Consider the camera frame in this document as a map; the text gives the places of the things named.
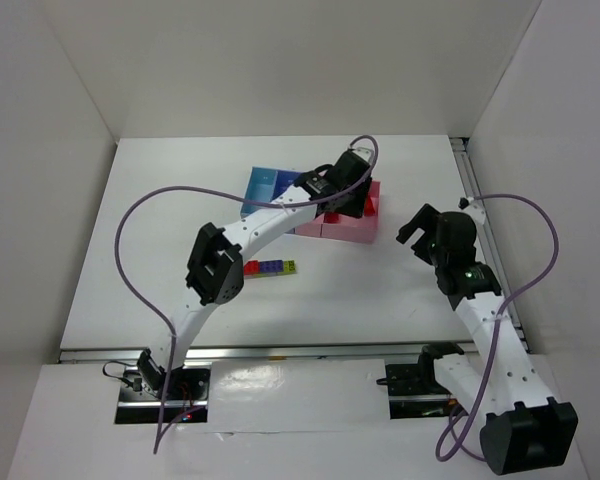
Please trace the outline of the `lime green lego brick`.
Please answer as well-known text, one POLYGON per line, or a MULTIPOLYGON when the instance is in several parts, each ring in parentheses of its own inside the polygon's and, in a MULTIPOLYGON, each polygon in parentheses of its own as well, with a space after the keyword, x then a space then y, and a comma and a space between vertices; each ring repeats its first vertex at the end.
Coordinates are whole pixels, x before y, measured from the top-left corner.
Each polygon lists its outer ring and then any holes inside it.
POLYGON ((295 274, 296 273, 295 261, 294 260, 284 260, 282 273, 284 275, 295 274))

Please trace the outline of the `purple lego brick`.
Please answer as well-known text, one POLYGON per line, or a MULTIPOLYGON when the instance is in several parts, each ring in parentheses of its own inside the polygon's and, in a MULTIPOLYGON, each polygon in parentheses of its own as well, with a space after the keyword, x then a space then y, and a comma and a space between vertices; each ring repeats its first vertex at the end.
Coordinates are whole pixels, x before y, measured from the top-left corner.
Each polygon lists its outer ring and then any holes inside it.
POLYGON ((258 262, 259 275, 278 275, 284 272, 283 260, 267 260, 258 262))

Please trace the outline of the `small red lego brick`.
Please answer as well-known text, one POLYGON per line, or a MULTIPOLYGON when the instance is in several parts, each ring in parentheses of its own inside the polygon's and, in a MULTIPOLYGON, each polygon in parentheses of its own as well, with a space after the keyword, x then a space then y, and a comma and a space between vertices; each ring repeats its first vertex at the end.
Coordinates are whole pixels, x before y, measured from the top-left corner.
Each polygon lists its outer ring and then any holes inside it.
POLYGON ((337 224, 341 221, 341 215, 338 213, 325 213, 324 222, 327 224, 337 224))

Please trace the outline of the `red long lego brick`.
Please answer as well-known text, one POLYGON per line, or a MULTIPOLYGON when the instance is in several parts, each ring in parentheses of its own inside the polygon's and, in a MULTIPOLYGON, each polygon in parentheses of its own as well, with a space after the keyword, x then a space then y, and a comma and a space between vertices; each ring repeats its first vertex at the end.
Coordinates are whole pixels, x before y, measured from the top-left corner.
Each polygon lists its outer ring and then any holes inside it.
POLYGON ((254 277, 260 274, 260 262, 257 260, 248 261, 243 268, 246 277, 254 277))

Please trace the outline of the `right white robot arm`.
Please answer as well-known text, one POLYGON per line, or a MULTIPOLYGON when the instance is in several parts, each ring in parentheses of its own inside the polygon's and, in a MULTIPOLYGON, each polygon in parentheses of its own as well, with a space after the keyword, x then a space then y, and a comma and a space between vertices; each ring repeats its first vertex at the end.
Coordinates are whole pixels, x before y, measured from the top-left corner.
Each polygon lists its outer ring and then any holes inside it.
POLYGON ((437 286, 473 339, 484 363, 477 371, 453 342, 423 347, 418 367, 425 385, 456 398, 468 427, 478 427, 482 456, 496 475, 564 464, 578 425, 569 402, 540 378, 512 324, 501 285, 478 261, 476 221, 466 211, 423 205, 397 241, 421 237, 411 249, 434 269, 437 286))

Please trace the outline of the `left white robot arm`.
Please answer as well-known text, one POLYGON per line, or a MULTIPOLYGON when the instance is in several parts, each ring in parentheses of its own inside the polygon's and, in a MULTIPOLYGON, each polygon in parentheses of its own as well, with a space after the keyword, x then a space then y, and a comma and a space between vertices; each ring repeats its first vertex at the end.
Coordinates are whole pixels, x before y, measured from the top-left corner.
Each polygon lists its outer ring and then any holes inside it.
POLYGON ((169 395, 175 371, 202 326, 244 286, 243 266, 280 236, 324 213, 363 216, 377 151, 348 148, 333 165, 300 174, 272 208, 260 208, 225 226, 203 225, 187 262, 182 303, 170 317, 169 334, 143 350, 138 370, 159 395, 169 395))

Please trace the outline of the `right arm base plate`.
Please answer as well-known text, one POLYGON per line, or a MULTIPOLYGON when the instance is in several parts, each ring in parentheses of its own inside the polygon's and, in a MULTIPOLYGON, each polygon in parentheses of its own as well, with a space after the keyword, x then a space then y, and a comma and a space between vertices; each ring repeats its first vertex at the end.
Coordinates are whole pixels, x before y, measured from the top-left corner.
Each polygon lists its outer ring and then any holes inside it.
POLYGON ((386 389, 392 420, 448 417, 457 404, 444 388, 426 384, 416 364, 386 364, 376 384, 386 389))

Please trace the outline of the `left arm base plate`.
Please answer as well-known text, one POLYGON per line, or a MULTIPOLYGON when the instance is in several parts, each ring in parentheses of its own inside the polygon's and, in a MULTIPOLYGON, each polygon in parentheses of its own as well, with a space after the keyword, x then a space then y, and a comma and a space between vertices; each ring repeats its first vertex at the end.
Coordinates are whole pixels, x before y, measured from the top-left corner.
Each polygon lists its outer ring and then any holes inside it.
MULTIPOLYGON (((161 395, 144 381, 135 367, 125 366, 124 378, 114 423, 117 425, 156 424, 158 422, 161 395)), ((182 423, 206 423, 211 377, 210 365, 185 366, 181 369, 167 394, 163 422, 168 423, 183 414, 182 423)))

